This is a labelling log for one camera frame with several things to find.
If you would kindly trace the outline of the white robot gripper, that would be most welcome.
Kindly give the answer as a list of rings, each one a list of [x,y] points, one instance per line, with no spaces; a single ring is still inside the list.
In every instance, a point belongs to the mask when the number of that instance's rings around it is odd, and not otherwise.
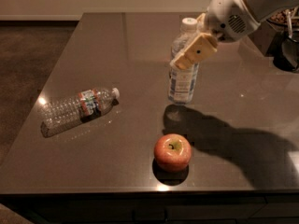
[[[196,20],[199,32],[208,30],[214,36],[200,33],[192,38],[170,62],[174,68],[186,70],[213,55],[218,47],[217,38],[222,42],[235,42],[260,26],[246,0],[211,0],[206,14],[202,13]]]

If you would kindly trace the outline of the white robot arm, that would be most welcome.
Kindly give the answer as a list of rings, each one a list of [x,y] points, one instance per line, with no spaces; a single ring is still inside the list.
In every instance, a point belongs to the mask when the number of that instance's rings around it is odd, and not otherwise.
[[[220,42],[235,42],[255,32],[263,21],[299,0],[211,0],[198,17],[199,31],[170,62],[180,70],[189,69],[217,52]]]

